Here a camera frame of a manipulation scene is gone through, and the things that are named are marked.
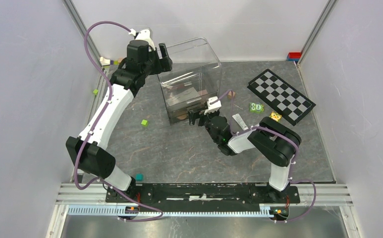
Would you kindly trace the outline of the round peach powder puff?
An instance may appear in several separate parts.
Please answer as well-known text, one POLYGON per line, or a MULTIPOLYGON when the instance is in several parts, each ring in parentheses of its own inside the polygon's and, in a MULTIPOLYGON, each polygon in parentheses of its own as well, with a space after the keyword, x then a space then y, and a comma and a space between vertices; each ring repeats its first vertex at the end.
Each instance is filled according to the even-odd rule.
POLYGON ((188 117, 187 114, 182 114, 182 115, 180 115, 180 116, 177 116, 176 118, 177 118, 178 120, 185 120, 185 119, 187 119, 187 117, 188 117))

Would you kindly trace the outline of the white cosmetic tube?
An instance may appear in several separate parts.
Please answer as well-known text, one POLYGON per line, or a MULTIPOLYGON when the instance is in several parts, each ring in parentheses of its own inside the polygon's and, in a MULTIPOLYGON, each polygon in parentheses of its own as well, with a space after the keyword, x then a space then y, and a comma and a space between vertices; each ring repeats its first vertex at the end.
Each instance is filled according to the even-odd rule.
POLYGON ((237 124, 241 127, 242 130, 247 130, 249 128, 240 114, 234 114, 232 118, 237 122, 237 124))

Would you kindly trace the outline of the clear acrylic drawer organizer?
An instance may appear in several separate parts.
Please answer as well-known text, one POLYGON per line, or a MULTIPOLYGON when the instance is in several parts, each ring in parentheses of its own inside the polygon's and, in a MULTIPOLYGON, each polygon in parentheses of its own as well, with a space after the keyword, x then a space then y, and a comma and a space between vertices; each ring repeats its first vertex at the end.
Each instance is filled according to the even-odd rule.
POLYGON ((207 100, 220 94, 222 65, 208 40, 197 37, 167 46, 172 60, 172 71, 158 75, 170 124, 182 120, 176 117, 188 111, 204 111, 207 100), (180 93, 195 88, 199 97, 169 106, 170 93, 180 93))

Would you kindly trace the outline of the eyebrow stencil card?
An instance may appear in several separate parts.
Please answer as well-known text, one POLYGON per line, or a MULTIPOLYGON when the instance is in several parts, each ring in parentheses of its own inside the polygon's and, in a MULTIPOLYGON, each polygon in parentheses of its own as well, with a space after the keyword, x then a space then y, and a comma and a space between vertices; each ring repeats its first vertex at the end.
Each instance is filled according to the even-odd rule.
POLYGON ((195 90, 195 88, 189 88, 177 94, 170 93, 169 98, 166 100, 166 102, 169 106, 173 106, 184 101, 197 98, 199 96, 200 94, 195 90))

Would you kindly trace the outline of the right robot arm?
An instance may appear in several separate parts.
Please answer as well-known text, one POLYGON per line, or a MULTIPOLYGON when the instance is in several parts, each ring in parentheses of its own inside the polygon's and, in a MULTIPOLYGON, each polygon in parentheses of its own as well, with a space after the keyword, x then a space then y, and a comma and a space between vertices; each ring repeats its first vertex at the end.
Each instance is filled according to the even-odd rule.
POLYGON ((298 155, 302 142, 296 132, 270 117, 264 117, 258 125, 235 134, 226 117, 220 116, 218 111, 207 114, 188 112, 188 117, 192 125, 198 121, 198 126, 206 129, 218 149, 227 156, 257 149, 271 163, 268 198, 281 202, 287 196, 291 162, 298 155))

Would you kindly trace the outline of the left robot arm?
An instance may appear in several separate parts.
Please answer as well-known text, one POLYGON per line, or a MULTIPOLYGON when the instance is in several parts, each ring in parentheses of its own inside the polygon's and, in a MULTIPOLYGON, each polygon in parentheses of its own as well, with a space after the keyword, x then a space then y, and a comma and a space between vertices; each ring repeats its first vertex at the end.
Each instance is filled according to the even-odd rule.
POLYGON ((136 198, 132 176, 123 172, 115 157, 106 151, 110 136, 123 111, 145 85, 150 75, 170 72, 172 60, 165 43, 155 50, 145 40, 132 40, 127 56, 108 79, 108 89, 97 112, 77 137, 68 137, 66 148, 75 170, 82 170, 118 189, 125 202, 136 198))

